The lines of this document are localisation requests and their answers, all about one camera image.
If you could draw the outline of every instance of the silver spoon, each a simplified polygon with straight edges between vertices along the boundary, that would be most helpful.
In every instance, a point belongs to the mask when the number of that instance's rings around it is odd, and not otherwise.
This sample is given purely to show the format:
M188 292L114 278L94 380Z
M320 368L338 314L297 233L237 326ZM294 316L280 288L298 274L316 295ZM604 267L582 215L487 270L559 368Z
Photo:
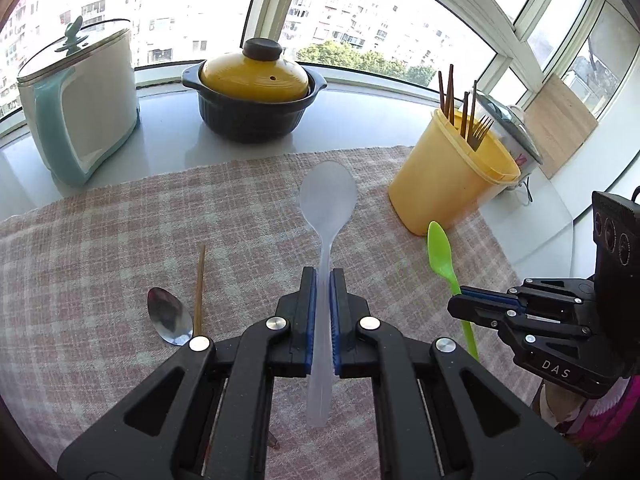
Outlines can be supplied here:
M349 221L358 200L358 188L351 173L328 160L306 174L300 187L300 209L322 242L318 266L316 324L311 374L306 388L306 423L323 427L329 418L334 360L329 312L329 259L331 246Z
M146 295L151 323L162 339L182 346L193 335L193 320L184 305L172 293L155 286Z

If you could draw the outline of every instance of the green foliage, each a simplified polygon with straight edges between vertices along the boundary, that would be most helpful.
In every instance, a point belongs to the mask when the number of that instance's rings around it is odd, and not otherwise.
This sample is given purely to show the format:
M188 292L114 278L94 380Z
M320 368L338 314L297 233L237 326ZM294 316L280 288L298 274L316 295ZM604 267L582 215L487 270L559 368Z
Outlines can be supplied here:
M427 86L435 74L435 69L431 66L411 66L407 69L399 61L386 60L379 52L369 50L361 53L349 43L331 40L301 48L298 51L298 60L362 70L422 86Z

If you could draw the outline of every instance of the black pot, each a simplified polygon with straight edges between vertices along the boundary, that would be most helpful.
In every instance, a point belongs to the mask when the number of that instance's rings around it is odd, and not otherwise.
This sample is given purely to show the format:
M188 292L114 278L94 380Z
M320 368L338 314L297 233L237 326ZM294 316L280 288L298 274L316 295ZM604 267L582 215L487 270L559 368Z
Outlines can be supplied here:
M326 88L318 72L304 68L309 78L306 97L286 103L259 103L229 97L200 82L204 61L182 72L182 84L198 91L200 116L215 133L236 142L258 143L290 134L298 126L305 109Z

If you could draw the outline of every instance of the black lid knob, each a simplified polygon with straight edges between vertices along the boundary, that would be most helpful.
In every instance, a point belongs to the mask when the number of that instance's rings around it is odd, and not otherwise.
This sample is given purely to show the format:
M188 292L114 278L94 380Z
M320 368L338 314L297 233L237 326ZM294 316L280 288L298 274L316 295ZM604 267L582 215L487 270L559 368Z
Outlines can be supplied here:
M276 61L280 59L282 47L277 41L267 38L251 38L244 42L242 53L256 61Z

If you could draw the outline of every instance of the spoon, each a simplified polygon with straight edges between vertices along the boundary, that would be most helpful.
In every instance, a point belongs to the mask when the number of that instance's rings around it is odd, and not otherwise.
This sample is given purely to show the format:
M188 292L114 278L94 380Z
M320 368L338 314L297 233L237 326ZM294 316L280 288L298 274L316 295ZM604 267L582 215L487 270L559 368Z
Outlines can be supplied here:
M322 242L318 267L316 320L311 375L306 389L306 423L313 428L326 425L331 408L334 358L329 312L329 258L331 246L348 222L358 199L351 173L328 160L306 174L300 187L300 210Z
M173 294L159 286L150 288L146 295L146 308L151 323L162 339L177 346L182 346L191 339L191 314Z
M458 278L453 270L453 261L451 260L451 245L440 224L431 222L427 231L427 252L429 253L429 265L433 272L441 276L449 282L449 288L452 295L462 294ZM476 338L471 328L471 323L461 321L462 332L465 333L466 347L469 353L478 359L478 348L476 347Z

